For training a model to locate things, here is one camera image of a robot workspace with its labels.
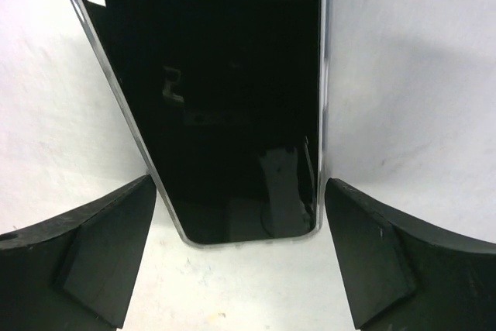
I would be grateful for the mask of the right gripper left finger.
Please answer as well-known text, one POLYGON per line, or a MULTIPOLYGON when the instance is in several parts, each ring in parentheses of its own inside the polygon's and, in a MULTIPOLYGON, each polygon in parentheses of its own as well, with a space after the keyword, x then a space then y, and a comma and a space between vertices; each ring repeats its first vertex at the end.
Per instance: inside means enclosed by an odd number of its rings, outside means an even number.
POLYGON ((144 175, 1 236, 3 330, 123 327, 157 198, 144 175))

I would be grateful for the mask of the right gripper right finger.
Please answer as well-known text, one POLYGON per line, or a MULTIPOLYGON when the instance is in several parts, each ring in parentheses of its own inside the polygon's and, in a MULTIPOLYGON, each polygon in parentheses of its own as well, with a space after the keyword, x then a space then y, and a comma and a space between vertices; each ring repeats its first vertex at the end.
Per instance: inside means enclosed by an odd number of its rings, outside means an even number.
POLYGON ((325 209, 357 330, 493 330, 495 245, 385 205, 339 179, 325 209))

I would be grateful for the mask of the phone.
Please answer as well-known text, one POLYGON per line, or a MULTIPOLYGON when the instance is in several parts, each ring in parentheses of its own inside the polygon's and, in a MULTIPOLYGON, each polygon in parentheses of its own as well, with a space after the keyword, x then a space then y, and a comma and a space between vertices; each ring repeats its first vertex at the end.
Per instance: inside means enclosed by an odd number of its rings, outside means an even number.
POLYGON ((322 225, 329 0, 70 0, 178 235, 322 225))

